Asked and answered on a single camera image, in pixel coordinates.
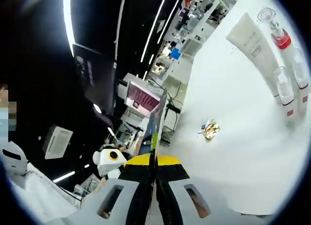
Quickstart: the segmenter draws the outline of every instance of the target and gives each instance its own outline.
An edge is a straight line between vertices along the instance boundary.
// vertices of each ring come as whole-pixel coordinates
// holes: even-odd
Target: ceiling
[[[9,85],[10,100],[17,101],[17,129],[10,132],[9,139],[51,179],[75,171],[70,180],[61,182],[72,189],[97,172],[90,163],[91,156],[103,144],[108,131],[83,96],[67,40],[63,0],[37,0],[24,10],[18,8],[23,3],[14,1],[7,2],[5,8],[10,12],[1,16],[7,23],[7,28],[1,30],[3,49],[6,49],[2,54],[2,68],[6,72],[2,73],[2,79]],[[114,58],[121,1],[71,0],[75,41]],[[161,44],[156,43],[161,33],[156,33],[159,22],[142,63],[140,59],[161,2],[125,0],[118,39],[117,78],[128,72],[142,77],[148,70],[149,59]],[[168,18],[175,2],[165,0],[158,20]],[[12,18],[17,11],[19,15]],[[115,129],[125,109],[124,101],[118,98],[113,119]],[[73,136],[63,158],[45,160],[42,144],[54,124],[73,131]]]

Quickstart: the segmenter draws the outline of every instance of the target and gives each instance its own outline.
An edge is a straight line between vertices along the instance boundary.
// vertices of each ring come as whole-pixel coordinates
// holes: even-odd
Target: white table
[[[311,130],[310,102],[304,121],[287,128],[260,73],[225,39],[244,12],[256,20],[264,6],[276,10],[299,47],[273,1],[239,0],[194,58],[175,135],[161,150],[177,156],[190,176],[214,184],[232,209],[255,215],[274,213],[289,195],[303,169]],[[211,142],[197,134],[206,118],[221,128]]]

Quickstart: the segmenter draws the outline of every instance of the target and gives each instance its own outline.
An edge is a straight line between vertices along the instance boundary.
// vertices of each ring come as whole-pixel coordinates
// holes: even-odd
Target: white tube
[[[277,103],[280,102],[274,71],[278,68],[276,58],[260,29],[248,13],[233,27],[226,39],[235,45],[255,65],[263,76]]]

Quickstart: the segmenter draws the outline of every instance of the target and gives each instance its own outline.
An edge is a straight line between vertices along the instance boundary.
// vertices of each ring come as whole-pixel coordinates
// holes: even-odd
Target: yellow stripe
[[[164,155],[157,156],[157,163],[158,166],[181,164],[181,162],[177,158]]]
[[[131,158],[129,161],[127,161],[124,164],[124,166],[126,166],[126,165],[147,165],[147,166],[149,166],[149,159],[150,159],[150,153],[135,156],[135,157]]]

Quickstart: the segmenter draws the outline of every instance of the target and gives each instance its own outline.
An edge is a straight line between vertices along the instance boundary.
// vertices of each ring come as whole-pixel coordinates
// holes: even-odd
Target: ceiling light
[[[64,175],[64,176],[61,176],[61,177],[59,177],[59,178],[53,180],[53,182],[54,182],[54,183],[57,183],[57,182],[59,182],[59,181],[61,181],[61,180],[63,180],[63,179],[68,178],[69,176],[74,175],[74,174],[75,174],[75,171],[70,172],[70,173],[68,173],[68,174],[66,174],[66,175]]]
[[[93,106],[97,112],[102,113],[101,109],[96,104],[93,104]]]
[[[154,54],[151,55],[150,60],[149,60],[149,65],[151,64],[151,62],[152,62],[154,56],[155,56]]]
[[[145,71],[144,77],[142,78],[145,81],[148,71]]]
[[[72,45],[75,43],[75,40],[73,36],[73,29],[72,29],[72,22],[71,22],[71,0],[63,0],[63,6],[64,6],[64,21],[65,21],[67,39],[68,39],[71,54],[73,56]]]
[[[155,28],[155,25],[156,25],[156,20],[157,20],[157,18],[159,17],[159,14],[160,14],[160,11],[161,11],[162,6],[163,6],[163,4],[164,4],[164,1],[165,1],[165,0],[162,0],[162,2],[161,2],[161,4],[160,4],[160,7],[159,7],[159,10],[157,11],[157,14],[156,14],[156,17],[155,17],[154,23],[152,24],[152,27],[151,27],[150,33],[149,33],[148,38],[147,38],[147,42],[146,42],[146,45],[145,45],[144,51],[142,52],[140,62],[142,62],[142,61],[144,60],[145,53],[146,53],[146,50],[147,50],[147,47],[148,47],[148,44],[149,44],[149,41],[150,41],[150,38],[151,38],[152,32],[153,32],[153,30],[154,30],[154,28]]]
[[[169,24],[169,21],[170,21],[172,15],[173,15],[173,12],[174,12],[174,10],[175,10],[175,8],[176,8],[178,2],[179,2],[179,0],[176,1],[175,5],[174,5],[174,8],[172,9],[172,11],[171,11],[171,13],[170,13],[170,16],[169,16],[169,18],[167,19],[167,21],[166,21],[166,23],[165,23],[165,25],[164,25],[164,28],[163,28],[163,30],[162,30],[162,33],[161,33],[159,39],[157,40],[157,44],[160,43],[160,40],[161,40],[161,38],[162,38],[162,36],[163,36],[163,34],[164,34],[164,32],[165,32],[165,29],[166,29],[166,27],[167,27],[167,24]]]
[[[111,134],[111,136],[113,136],[113,137],[115,136],[114,132],[112,131],[112,129],[110,127],[108,127],[108,131]]]

